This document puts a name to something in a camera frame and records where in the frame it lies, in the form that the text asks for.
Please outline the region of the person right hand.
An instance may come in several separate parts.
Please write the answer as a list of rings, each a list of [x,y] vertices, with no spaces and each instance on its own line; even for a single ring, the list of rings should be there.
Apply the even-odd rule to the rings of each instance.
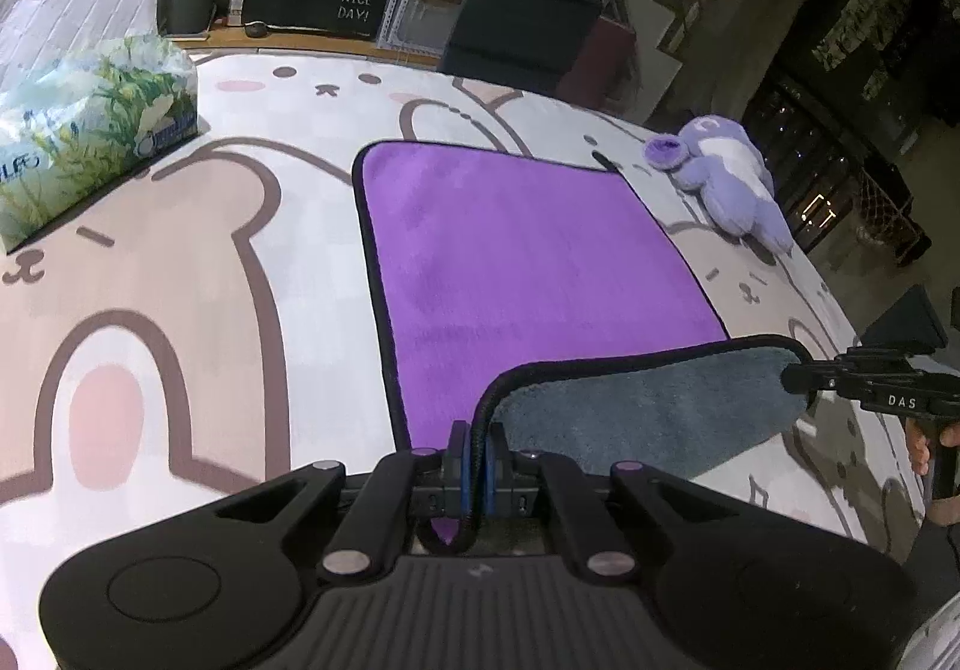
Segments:
[[[937,438],[932,438],[924,433],[918,420],[908,418],[905,428],[905,439],[907,439],[908,457],[910,457],[911,468],[918,475],[926,475],[931,468],[932,462],[937,459],[937,455],[947,447],[958,446],[958,434],[960,434],[960,425],[952,423],[947,428],[940,431]]]

